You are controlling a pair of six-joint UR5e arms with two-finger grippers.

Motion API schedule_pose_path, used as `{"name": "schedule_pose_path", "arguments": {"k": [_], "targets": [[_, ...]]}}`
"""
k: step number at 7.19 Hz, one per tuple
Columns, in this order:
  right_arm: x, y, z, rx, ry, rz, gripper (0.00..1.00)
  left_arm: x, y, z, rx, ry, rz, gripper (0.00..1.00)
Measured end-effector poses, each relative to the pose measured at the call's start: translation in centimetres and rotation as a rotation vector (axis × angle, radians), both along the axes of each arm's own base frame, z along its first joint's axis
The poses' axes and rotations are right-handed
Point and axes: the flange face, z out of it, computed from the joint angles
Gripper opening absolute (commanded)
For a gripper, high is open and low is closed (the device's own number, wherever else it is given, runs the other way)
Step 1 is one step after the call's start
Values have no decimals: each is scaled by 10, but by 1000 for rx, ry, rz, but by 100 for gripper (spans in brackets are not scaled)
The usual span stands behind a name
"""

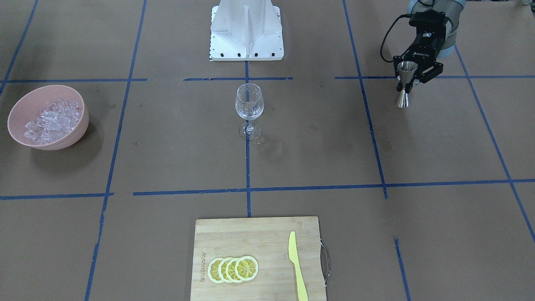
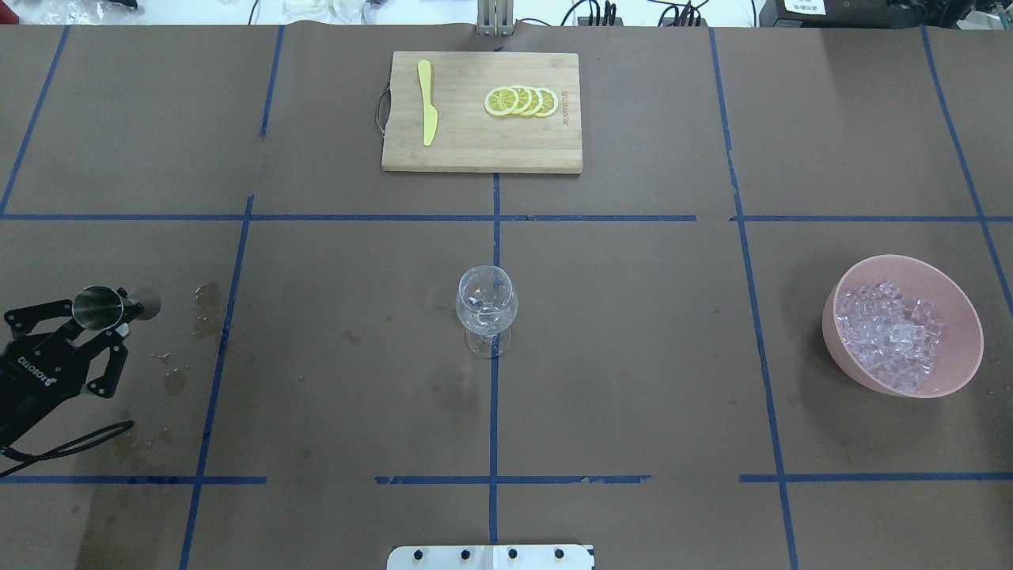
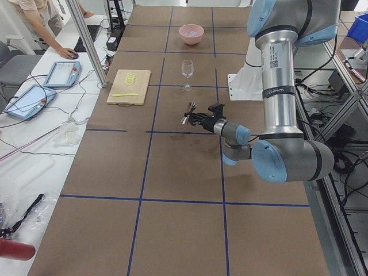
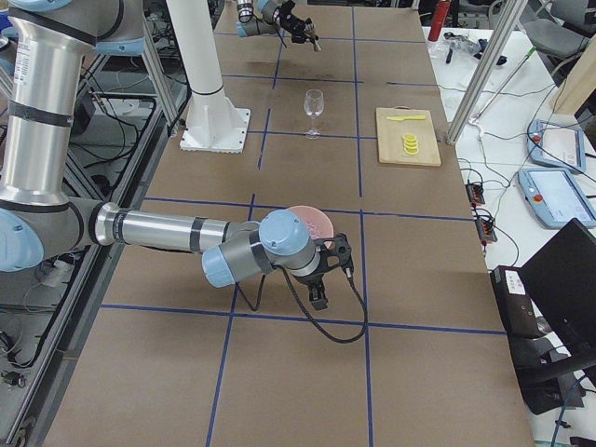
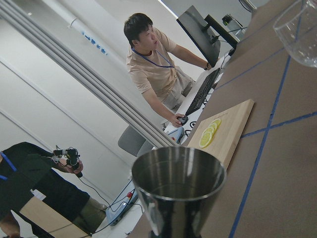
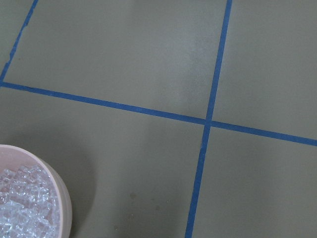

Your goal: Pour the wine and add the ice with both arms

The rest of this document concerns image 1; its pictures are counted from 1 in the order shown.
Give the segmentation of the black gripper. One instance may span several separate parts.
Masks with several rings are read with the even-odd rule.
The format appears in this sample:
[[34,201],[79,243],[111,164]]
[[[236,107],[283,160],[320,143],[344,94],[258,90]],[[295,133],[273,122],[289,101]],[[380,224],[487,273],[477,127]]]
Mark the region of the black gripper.
[[409,25],[416,28],[416,38],[401,56],[393,57],[398,92],[406,91],[407,61],[418,65],[413,84],[426,84],[443,73],[444,65],[436,59],[445,44],[447,24],[450,23],[445,12],[415,12],[403,17],[409,18]]

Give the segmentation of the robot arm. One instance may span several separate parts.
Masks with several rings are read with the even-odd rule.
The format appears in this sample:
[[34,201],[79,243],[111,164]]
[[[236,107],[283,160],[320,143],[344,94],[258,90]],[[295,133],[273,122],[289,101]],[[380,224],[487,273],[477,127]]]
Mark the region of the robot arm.
[[407,7],[416,37],[401,56],[393,57],[397,91],[410,93],[416,83],[427,83],[444,69],[438,59],[449,56],[456,44],[464,0],[412,0]]

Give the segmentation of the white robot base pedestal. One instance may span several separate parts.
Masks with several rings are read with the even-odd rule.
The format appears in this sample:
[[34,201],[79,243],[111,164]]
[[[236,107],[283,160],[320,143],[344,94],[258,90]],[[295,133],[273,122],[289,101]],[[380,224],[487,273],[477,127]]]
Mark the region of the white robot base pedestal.
[[278,61],[285,51],[280,8],[270,0],[221,0],[211,10],[211,61]]

